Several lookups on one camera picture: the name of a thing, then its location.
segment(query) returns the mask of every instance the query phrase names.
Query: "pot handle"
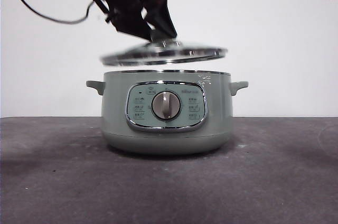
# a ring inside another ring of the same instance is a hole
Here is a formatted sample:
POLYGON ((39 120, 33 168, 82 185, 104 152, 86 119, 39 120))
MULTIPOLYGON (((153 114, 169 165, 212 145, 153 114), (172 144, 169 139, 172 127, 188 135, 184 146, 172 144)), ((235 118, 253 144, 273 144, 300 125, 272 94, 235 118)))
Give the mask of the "pot handle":
POLYGON ((89 88, 95 88, 97 90, 97 93, 103 96, 106 83, 102 81, 87 80, 86 86, 89 88))
POLYGON ((249 82, 247 81, 236 81, 229 83, 230 93, 232 96, 235 96, 237 91, 241 88, 247 88, 249 86, 249 82))

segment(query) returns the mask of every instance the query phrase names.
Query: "pot base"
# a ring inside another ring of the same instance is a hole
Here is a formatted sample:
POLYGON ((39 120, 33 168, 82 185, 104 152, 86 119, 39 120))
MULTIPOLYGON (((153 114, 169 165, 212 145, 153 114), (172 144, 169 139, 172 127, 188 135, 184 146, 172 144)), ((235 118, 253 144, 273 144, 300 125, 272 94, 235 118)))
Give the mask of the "pot base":
POLYGON ((130 137, 105 133, 102 131, 107 142, 120 150, 153 155, 183 155, 202 153, 221 147, 228 141, 230 133, 203 137, 130 137))

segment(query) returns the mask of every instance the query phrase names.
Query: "brand logo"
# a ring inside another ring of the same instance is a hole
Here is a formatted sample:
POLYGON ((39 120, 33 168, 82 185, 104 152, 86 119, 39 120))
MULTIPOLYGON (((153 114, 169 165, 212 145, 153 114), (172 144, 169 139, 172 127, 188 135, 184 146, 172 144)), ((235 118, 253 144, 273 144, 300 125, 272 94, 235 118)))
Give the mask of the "brand logo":
POLYGON ((191 93, 198 94, 198 91, 197 90, 186 90, 186 89, 183 89, 182 93, 183 94, 191 94, 191 93))

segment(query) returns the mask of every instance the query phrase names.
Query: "slow cooker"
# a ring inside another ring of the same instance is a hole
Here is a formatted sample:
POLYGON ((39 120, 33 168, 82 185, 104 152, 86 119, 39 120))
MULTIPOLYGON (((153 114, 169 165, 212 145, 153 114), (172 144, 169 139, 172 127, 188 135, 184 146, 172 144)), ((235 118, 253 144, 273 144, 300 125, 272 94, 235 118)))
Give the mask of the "slow cooker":
MULTIPOLYGON (((177 40, 148 43, 104 57, 103 64, 136 66, 205 61, 227 50, 185 45, 177 40)), ((198 70, 122 70, 104 81, 87 81, 102 95, 101 131, 120 150, 157 155, 192 154, 222 146, 232 132, 232 99, 247 81, 229 73, 198 70)))

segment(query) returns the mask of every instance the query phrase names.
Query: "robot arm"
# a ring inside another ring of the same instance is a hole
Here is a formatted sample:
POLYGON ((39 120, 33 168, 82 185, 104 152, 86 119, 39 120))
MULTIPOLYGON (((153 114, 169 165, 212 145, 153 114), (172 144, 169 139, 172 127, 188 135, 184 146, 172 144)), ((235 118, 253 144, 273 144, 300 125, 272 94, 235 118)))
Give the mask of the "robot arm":
POLYGON ((111 22, 119 32, 135 35, 149 41, 177 36, 169 15, 167 0, 94 1, 107 15, 106 22, 111 22), (147 10, 145 18, 141 14, 143 9, 147 10))

